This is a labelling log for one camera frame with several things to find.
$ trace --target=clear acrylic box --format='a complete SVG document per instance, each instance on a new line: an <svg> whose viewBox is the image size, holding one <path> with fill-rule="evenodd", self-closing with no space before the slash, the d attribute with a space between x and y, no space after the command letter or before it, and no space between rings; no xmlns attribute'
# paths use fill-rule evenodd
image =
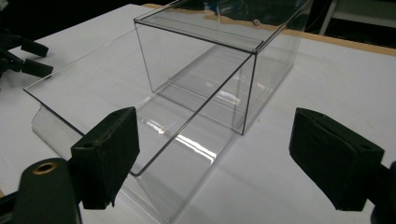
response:
<svg viewBox="0 0 396 224"><path fill-rule="evenodd" d="M122 190L172 222L293 65L311 1L176 1L25 90L58 154L112 111L137 109L140 154Z"/></svg>

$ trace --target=white tabletop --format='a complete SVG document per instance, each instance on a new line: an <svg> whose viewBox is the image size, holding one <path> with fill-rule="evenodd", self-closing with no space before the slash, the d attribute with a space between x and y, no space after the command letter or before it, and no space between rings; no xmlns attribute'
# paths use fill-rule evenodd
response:
<svg viewBox="0 0 396 224"><path fill-rule="evenodd" d="M38 40L44 59L24 58L59 69L134 29L133 18L149 8L125 6ZM294 111L327 114L386 150L396 161L396 58L303 39L294 67L257 122L238 136L204 180L176 223L369 223L373 205L361 213L335 211L320 189L289 156ZM31 130L39 103L23 88L39 80L6 72L0 80L0 188L18 189L22 171L56 154ZM82 210L84 223L154 223L125 194L115 208Z"/></svg>

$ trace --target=wooden strip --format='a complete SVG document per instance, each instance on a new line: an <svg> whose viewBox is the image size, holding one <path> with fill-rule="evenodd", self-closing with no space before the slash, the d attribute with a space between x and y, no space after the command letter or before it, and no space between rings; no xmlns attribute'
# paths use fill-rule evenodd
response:
<svg viewBox="0 0 396 224"><path fill-rule="evenodd" d="M143 7L159 8L161 6L156 5L156 4L145 4L145 5L143 5ZM205 18L208 20L216 20L217 19L217 17L215 15L206 15ZM256 28L256 29L265 29L265 30L275 30L276 29L276 26L272 26L272 25L260 24L259 26L254 26L251 21L235 21L230 18L223 17L223 16L220 17L220 22L222 22L224 24L245 25L245 26L249 26L252 28ZM359 42L353 42L350 40L338 39L338 38L333 38L333 37L324 36L324 35L313 35L313 34L309 34L309 33L292 31L292 30L285 30L282 32L282 34L298 35L302 38L315 40L318 42L323 42L323 43L338 45L338 46L342 46L342 47L346 47L346 48L350 48L350 49L359 49L359 50L368 51L368 52L372 52L372 53L385 54L385 55L396 57L396 49L390 49L390 48L385 48L385 47L380 47L380 46L375 46L375 45L363 44L363 43L359 43Z"/></svg>

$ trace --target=white table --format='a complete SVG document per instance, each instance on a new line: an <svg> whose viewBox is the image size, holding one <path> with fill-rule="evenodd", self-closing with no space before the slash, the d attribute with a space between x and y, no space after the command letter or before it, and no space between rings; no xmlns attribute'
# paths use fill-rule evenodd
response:
<svg viewBox="0 0 396 224"><path fill-rule="evenodd" d="M38 42L59 69L134 29L149 8L125 6ZM386 150L396 161L396 57L303 39L294 67L245 136L238 136L176 223L369 223L364 211L338 212L289 155L295 108L327 114ZM0 188L18 189L21 172L56 154L31 131L39 103L22 88L37 81L6 72L0 80ZM125 194L115 208L82 210L84 223L155 223Z"/></svg>

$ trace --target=acrylic bin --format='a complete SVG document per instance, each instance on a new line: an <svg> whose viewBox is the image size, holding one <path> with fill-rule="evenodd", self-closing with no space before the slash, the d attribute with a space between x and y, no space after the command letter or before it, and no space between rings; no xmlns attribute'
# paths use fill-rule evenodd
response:
<svg viewBox="0 0 396 224"><path fill-rule="evenodd" d="M292 67L310 1L176 1L25 90L33 130L68 159L112 111L137 109L140 154L122 190L172 222Z"/></svg>

